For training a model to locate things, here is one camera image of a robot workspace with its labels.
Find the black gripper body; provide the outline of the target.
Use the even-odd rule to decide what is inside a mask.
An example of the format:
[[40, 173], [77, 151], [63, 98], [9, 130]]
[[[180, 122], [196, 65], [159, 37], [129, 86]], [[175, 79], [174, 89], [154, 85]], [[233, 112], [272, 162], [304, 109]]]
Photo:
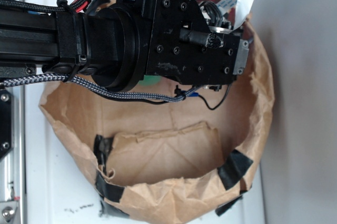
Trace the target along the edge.
[[218, 33], [196, 0], [116, 0], [134, 31], [141, 75], [183, 85], [227, 85], [244, 72], [248, 42]]

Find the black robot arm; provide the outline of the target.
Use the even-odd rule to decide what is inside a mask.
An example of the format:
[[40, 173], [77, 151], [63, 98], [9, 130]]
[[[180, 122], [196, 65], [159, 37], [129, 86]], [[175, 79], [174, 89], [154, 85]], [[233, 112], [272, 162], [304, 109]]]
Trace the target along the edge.
[[[206, 20], [202, 6], [211, 10]], [[217, 32], [213, 2], [116, 0], [93, 16], [59, 7], [1, 0], [1, 78], [46, 73], [92, 77], [113, 92], [131, 90], [144, 76], [182, 85], [227, 85], [245, 69], [249, 44], [241, 33]]]

